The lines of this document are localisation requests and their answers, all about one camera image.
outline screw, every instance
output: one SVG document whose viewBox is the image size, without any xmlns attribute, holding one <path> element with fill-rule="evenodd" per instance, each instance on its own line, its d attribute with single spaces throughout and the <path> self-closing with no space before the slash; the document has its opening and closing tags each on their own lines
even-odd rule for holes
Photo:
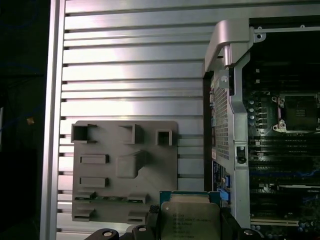
<svg viewBox="0 0 320 240">
<path fill-rule="evenodd" d="M 221 81 L 224 82 L 224 83 L 228 82 L 228 77 L 225 76 L 225 75 L 222 76 L 222 77 L 221 77 Z"/>
<path fill-rule="evenodd" d="M 112 232 L 110 232 L 110 231 L 106 231 L 103 233 L 103 236 L 105 236 L 105 237 L 110 237 L 111 235 L 112 235 Z"/>
</svg>

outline dark background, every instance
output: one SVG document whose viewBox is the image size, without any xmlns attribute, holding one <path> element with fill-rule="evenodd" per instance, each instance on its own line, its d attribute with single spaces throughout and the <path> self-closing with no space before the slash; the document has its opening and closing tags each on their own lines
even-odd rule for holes
<svg viewBox="0 0 320 240">
<path fill-rule="evenodd" d="M 1 240 L 39 239 L 49 17 L 50 0 L 0 0 Z"/>
</svg>

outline mesh grille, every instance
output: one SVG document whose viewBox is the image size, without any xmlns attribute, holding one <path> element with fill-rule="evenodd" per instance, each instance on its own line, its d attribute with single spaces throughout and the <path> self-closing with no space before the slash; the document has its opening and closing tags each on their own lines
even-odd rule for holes
<svg viewBox="0 0 320 240">
<path fill-rule="evenodd" d="M 215 98 L 215 146 L 217 155 L 229 159 L 228 139 L 228 93 L 223 88 L 217 88 Z"/>
</svg>

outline motherboard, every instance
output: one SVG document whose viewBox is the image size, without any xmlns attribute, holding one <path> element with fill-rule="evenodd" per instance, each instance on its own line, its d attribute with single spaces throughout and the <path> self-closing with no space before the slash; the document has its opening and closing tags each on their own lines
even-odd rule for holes
<svg viewBox="0 0 320 240">
<path fill-rule="evenodd" d="M 251 227 L 268 239 L 320 233 L 320 89 L 307 84 L 316 71 L 290 61 L 243 69 Z"/>
</svg>

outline cpu socket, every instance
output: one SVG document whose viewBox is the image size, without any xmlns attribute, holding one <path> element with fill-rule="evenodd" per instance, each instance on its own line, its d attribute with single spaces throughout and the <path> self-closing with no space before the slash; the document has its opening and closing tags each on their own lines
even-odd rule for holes
<svg viewBox="0 0 320 240">
<path fill-rule="evenodd" d="M 278 124 L 272 129 L 280 133 L 309 133 L 319 129 L 319 95 L 316 93 L 280 94 L 277 103 Z"/>
</svg>

